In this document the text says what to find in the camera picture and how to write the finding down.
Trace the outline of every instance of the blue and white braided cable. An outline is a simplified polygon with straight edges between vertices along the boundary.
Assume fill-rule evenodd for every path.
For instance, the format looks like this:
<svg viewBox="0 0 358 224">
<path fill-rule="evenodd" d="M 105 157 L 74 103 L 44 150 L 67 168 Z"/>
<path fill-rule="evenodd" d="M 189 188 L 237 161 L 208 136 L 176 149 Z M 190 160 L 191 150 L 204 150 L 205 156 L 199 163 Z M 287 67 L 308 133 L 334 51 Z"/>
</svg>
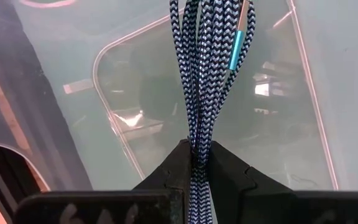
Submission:
<svg viewBox="0 0 358 224">
<path fill-rule="evenodd" d="M 201 15 L 197 32 L 197 13 Z M 249 1 L 247 31 L 237 66 L 226 71 L 241 11 L 239 0 L 187 0 L 182 27 L 178 0 L 170 0 L 172 34 L 178 57 L 193 153 L 189 223 L 212 223 L 206 166 L 213 126 L 244 62 L 255 31 L 255 10 Z"/>
</svg>

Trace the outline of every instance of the zigzag pattern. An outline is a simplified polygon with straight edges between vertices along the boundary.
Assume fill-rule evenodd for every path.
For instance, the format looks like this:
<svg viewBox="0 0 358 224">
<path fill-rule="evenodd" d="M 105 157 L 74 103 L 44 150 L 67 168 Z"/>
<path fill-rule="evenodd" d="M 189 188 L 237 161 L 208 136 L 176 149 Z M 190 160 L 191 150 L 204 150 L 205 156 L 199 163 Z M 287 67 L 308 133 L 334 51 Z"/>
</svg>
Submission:
<svg viewBox="0 0 358 224">
<path fill-rule="evenodd" d="M 197 32 L 197 13 L 201 3 Z M 226 82 L 239 0 L 187 0 L 182 28 L 178 0 L 170 0 L 172 35 L 185 95 L 189 140 L 193 153 L 190 180 L 191 224 L 212 224 L 211 201 L 206 167 L 213 126 L 247 56 L 255 31 L 255 10 L 249 1 L 247 32 L 235 71 Z"/>
</svg>

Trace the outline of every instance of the cable bundle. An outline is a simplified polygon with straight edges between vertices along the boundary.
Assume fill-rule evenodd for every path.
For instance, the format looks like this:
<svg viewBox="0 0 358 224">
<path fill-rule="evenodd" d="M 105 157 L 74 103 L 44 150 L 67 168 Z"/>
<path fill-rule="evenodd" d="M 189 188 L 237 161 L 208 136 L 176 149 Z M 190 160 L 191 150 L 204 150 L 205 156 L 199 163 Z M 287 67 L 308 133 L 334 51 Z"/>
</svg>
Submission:
<svg viewBox="0 0 358 224">
<path fill-rule="evenodd" d="M 244 43 L 239 55 L 234 56 L 237 63 L 234 62 L 235 66 L 226 79 L 228 64 L 233 60 L 232 52 L 236 49 L 240 14 L 239 0 L 187 0 L 180 27 L 178 0 L 170 0 L 172 34 L 185 94 L 190 130 L 188 138 L 193 153 L 188 212 L 190 223 L 212 223 L 206 166 L 213 126 L 254 36 L 255 11 L 252 1 L 249 1 L 247 10 Z"/>
</svg>

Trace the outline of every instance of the braided cable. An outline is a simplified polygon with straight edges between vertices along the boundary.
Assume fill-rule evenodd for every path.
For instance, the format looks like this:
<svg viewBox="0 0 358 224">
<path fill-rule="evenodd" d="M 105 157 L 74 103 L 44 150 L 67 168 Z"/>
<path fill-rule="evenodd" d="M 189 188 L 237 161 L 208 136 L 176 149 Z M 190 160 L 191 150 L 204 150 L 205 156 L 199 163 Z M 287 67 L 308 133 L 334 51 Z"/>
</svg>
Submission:
<svg viewBox="0 0 358 224">
<path fill-rule="evenodd" d="M 197 13 L 201 4 L 197 31 Z M 206 166 L 213 127 L 229 94 L 255 31 L 255 10 L 249 1 L 247 31 L 236 69 L 229 72 L 239 0 L 187 0 L 180 27 L 178 0 L 170 0 L 172 35 L 185 96 L 192 149 L 189 223 L 211 224 L 211 201 Z"/>
</svg>

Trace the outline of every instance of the clear plastic container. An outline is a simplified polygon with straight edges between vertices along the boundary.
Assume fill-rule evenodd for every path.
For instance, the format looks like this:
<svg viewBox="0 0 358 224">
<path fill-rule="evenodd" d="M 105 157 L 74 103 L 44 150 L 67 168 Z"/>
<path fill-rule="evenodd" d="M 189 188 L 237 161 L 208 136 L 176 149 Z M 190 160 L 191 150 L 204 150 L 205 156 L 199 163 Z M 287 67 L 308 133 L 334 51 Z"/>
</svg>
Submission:
<svg viewBox="0 0 358 224">
<path fill-rule="evenodd" d="M 357 190 L 356 43 L 323 22 L 350 15 L 319 2 L 255 2 L 214 139 L 293 189 Z M 188 132 L 168 13 L 165 0 L 0 0 L 0 146 L 50 190 L 133 188 Z"/>
</svg>

